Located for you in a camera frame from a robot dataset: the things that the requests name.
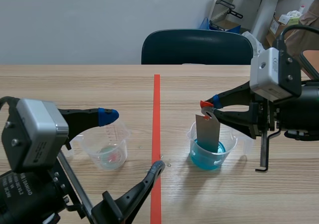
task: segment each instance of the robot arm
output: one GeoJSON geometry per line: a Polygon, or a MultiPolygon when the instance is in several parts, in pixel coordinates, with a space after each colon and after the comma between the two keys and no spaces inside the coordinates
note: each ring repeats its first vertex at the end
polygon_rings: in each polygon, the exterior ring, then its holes
{"type": "Polygon", "coordinates": [[[162,161],[123,196],[113,200],[106,191],[93,207],[60,151],[62,145],[70,149],[69,141],[79,133],[114,122],[116,110],[58,110],[53,102],[13,97],[1,98],[0,109],[4,103],[9,117],[1,137],[12,170],[0,176],[1,224],[55,224],[64,209],[91,224],[133,222],[164,170],[162,161]]]}
{"type": "Polygon", "coordinates": [[[256,139],[261,136],[260,166],[268,170],[269,140],[285,136],[301,141],[319,140],[319,83],[301,81],[299,63],[287,53],[284,35],[291,29],[319,30],[302,25],[286,28],[273,47],[251,61],[250,81],[201,102],[202,113],[256,139]],[[249,106],[246,112],[223,112],[232,106],[249,106]],[[277,132],[267,136],[268,131],[277,132]]]}

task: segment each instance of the plastic measuring cup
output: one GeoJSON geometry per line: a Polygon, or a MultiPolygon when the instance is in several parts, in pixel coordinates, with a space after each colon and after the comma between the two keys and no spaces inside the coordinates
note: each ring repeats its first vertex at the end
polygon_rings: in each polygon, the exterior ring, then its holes
{"type": "Polygon", "coordinates": [[[197,144],[196,123],[187,134],[190,139],[190,157],[194,164],[202,169],[212,170],[219,168],[229,153],[236,147],[239,140],[244,140],[244,152],[249,153],[254,141],[240,132],[220,124],[218,152],[213,153],[201,148],[197,144]]]}
{"type": "Polygon", "coordinates": [[[126,140],[130,135],[124,123],[117,119],[107,126],[86,130],[75,139],[98,168],[112,170],[125,162],[128,156],[126,140]]]}

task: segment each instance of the black chair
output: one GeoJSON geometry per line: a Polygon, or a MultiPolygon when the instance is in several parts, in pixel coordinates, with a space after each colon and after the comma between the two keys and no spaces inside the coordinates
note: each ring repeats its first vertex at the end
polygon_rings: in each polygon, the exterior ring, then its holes
{"type": "Polygon", "coordinates": [[[252,57],[246,37],[224,31],[156,31],[142,48],[142,64],[250,65],[252,57]]]}

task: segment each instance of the red clip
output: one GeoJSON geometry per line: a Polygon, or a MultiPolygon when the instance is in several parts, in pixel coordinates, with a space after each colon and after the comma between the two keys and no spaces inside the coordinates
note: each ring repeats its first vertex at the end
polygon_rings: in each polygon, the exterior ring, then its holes
{"type": "Polygon", "coordinates": [[[204,108],[204,107],[214,107],[214,105],[210,102],[207,101],[200,101],[200,107],[204,108]]]}

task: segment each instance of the gray wall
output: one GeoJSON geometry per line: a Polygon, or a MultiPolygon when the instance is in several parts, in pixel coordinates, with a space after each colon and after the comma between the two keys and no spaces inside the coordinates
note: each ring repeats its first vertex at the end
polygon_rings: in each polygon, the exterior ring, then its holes
{"type": "MultiPolygon", "coordinates": [[[[0,0],[0,64],[139,64],[153,31],[198,28],[213,0],[0,0]]],[[[238,0],[249,28],[260,0],[238,0]]]]}

